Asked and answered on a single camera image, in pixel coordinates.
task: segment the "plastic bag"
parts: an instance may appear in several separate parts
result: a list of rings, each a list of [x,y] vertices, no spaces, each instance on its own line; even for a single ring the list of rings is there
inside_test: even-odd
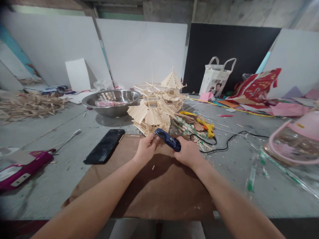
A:
[[[108,100],[105,100],[105,101],[96,101],[95,102],[95,105],[98,106],[98,107],[110,107],[110,106],[115,106],[116,103],[114,101],[108,101]]]
[[[115,102],[115,101],[108,101],[108,100],[98,100],[95,101],[95,105],[98,107],[112,107],[112,106],[119,106],[124,105],[125,102]]]
[[[264,106],[271,86],[277,87],[277,77],[281,68],[254,74],[240,83],[232,96],[226,100],[233,100],[240,104]]]

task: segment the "red plastic bag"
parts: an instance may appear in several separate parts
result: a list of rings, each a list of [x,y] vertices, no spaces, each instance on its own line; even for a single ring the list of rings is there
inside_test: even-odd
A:
[[[236,87],[234,94],[227,97],[226,100],[246,105],[264,106],[271,86],[277,87],[277,78],[280,72],[281,68],[276,68],[250,76],[241,82]]]

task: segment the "metal bowl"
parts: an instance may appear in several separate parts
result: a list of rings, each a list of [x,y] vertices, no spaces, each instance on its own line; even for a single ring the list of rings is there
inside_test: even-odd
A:
[[[130,90],[109,90],[94,93],[85,97],[82,100],[82,104],[89,108],[93,108],[97,113],[108,117],[119,117],[127,115],[129,106],[135,106],[138,104],[138,100],[141,98],[141,94],[137,91]],[[115,102],[125,103],[124,105],[99,107],[95,105],[98,100],[110,100]]]

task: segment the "black smartphone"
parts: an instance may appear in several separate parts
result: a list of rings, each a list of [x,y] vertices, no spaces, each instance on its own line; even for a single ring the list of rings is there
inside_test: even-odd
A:
[[[124,129],[110,129],[83,162],[85,164],[106,163],[123,134],[125,134]]]

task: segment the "blue hot glue gun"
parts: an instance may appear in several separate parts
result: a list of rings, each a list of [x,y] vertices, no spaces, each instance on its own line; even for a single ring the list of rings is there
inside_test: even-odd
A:
[[[175,152],[179,152],[181,150],[181,145],[179,141],[175,138],[172,138],[168,133],[164,130],[158,128],[155,130],[155,134],[158,135],[164,142],[175,150]]]

